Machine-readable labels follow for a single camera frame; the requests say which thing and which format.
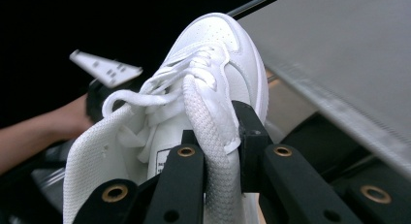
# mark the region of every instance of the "brass ring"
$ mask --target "brass ring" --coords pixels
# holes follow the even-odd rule
[[[386,191],[374,185],[363,185],[361,187],[361,192],[369,200],[376,202],[376,203],[389,204],[392,200],[390,194],[388,194]],[[370,192],[374,192],[378,194],[379,196],[375,196],[375,194],[372,194]]]
[[[279,156],[283,156],[283,157],[288,157],[291,156],[293,154],[293,151],[291,151],[291,149],[285,147],[285,146],[278,146],[274,149],[274,152],[276,154],[278,154]]]
[[[190,157],[194,153],[196,153],[196,150],[192,147],[183,147],[178,150],[178,155],[182,157]]]
[[[107,203],[114,203],[126,197],[128,188],[124,184],[114,184],[104,190],[102,199]]]

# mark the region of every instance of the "shoe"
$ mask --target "shoe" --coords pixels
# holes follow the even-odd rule
[[[241,194],[238,122],[232,100],[264,123],[269,89],[263,61],[245,30],[212,13],[189,24],[160,69],[136,93],[113,92],[104,118],[73,144],[64,181],[64,223],[102,183],[141,184],[161,173],[167,154],[192,129],[205,153],[205,223],[258,223],[253,194]],[[113,110],[116,101],[125,104]]]

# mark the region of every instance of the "white shoelace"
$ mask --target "white shoelace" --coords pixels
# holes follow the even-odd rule
[[[212,116],[197,92],[196,80],[201,80],[216,90],[215,78],[208,67],[213,48],[204,47],[194,52],[182,61],[159,70],[153,78],[146,81],[141,92],[129,90],[113,92],[105,101],[103,116],[112,113],[117,100],[125,101],[133,107],[147,107],[145,113],[147,122],[145,127],[135,136],[132,143],[123,143],[125,146],[146,147],[150,132],[161,122],[186,112],[197,140],[205,153],[207,168],[207,186],[205,195],[206,219],[211,223],[233,223],[235,195],[233,189],[238,181],[230,166],[229,158],[224,150],[226,143],[220,138],[220,133]],[[148,160],[149,150],[139,159]]]

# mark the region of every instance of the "dark background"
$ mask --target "dark background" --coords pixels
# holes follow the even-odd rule
[[[79,49],[144,69],[160,66],[196,17],[251,0],[0,0],[0,127],[51,111],[93,80],[70,61]]]

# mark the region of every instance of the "white plastic bracket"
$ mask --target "white plastic bracket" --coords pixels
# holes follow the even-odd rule
[[[141,67],[109,60],[79,50],[70,54],[70,60],[108,88],[114,88],[142,73]]]

